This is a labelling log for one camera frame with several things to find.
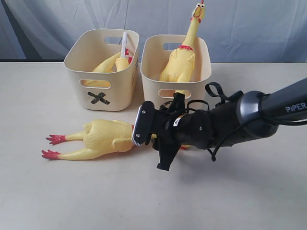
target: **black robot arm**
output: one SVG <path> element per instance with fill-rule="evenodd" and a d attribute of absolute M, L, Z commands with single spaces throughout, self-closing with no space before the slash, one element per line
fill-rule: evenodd
<path fill-rule="evenodd" d="M 218 94 L 212 92 L 212 86 Z M 226 97 L 221 86 L 211 82 L 206 85 L 207 93 L 221 98 L 212 110 L 202 100 L 190 101 L 185 108 L 185 96 L 180 93 L 175 93 L 173 101 L 162 105 L 159 110 L 152 102 L 146 101 L 139 108 L 132 141 L 136 145 L 148 145 L 152 134 L 156 134 L 153 148 L 159 151 L 157 168 L 162 170 L 169 170 L 181 145 L 208 150 L 215 161 L 220 147 L 268 138 L 276 133 L 279 125 L 307 124 L 307 121 L 302 121 L 307 119 L 306 89 L 307 78 L 272 94 L 238 91 Z M 190 104 L 195 102 L 205 103 L 208 109 L 190 108 Z"/>

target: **white backdrop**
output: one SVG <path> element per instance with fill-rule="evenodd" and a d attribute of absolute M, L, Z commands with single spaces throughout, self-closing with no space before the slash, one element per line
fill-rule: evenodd
<path fill-rule="evenodd" d="M 185 34 L 197 0 L 6 0 L 42 58 L 64 58 L 85 31 L 145 40 Z M 206 0 L 198 36 L 212 62 L 307 62 L 307 0 Z"/>

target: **cream plastic basket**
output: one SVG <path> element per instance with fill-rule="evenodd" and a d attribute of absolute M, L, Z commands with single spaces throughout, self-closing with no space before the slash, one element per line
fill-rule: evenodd
<path fill-rule="evenodd" d="M 92 72 L 102 61 L 120 52 L 121 45 L 109 44 L 105 39 L 123 37 L 127 32 L 127 45 L 131 64 L 113 73 Z M 139 35 L 130 30 L 94 29 L 85 32 L 71 48 L 64 60 L 80 104 L 90 110 L 120 111 L 127 108 L 134 93 L 139 57 Z M 105 88 L 86 87 L 84 80 L 105 81 Z"/>
<path fill-rule="evenodd" d="M 174 99 L 175 90 L 186 90 L 189 93 L 185 96 L 185 103 L 190 100 L 201 99 L 205 97 L 205 85 L 207 79 L 211 76 L 211 61 L 206 42 L 199 38 L 195 38 L 195 68 L 190 82 L 161 82 L 159 81 L 160 73 L 165 68 L 171 50 L 165 49 L 165 45 L 176 43 L 178 46 L 184 41 L 185 35 L 156 35 L 148 38 L 145 42 L 142 62 L 141 74 L 144 90 L 144 98 L 146 101 L 152 101 L 156 109 L 167 102 Z M 191 104 L 191 108 L 202 108 L 201 103 Z"/>

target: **white stick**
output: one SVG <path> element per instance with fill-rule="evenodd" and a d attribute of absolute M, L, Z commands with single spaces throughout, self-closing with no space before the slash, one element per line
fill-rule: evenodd
<path fill-rule="evenodd" d="M 123 35 L 123 40 L 122 40 L 122 43 L 121 43 L 121 52 L 120 52 L 121 58 L 125 57 L 126 43 L 127 43 L 127 32 L 125 31 L 124 35 Z"/>

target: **white table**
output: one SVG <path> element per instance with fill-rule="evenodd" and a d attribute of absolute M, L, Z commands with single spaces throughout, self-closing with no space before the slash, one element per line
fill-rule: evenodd
<path fill-rule="evenodd" d="M 307 64 L 212 64 L 226 94 L 274 92 L 307 76 Z M 134 123 L 139 81 L 122 112 L 83 109 L 62 63 L 0 63 L 1 230 L 305 230 L 307 127 L 207 151 L 180 151 L 169 172 L 142 146 L 92 161 L 49 161 L 82 141 L 49 145 L 95 118 Z"/>

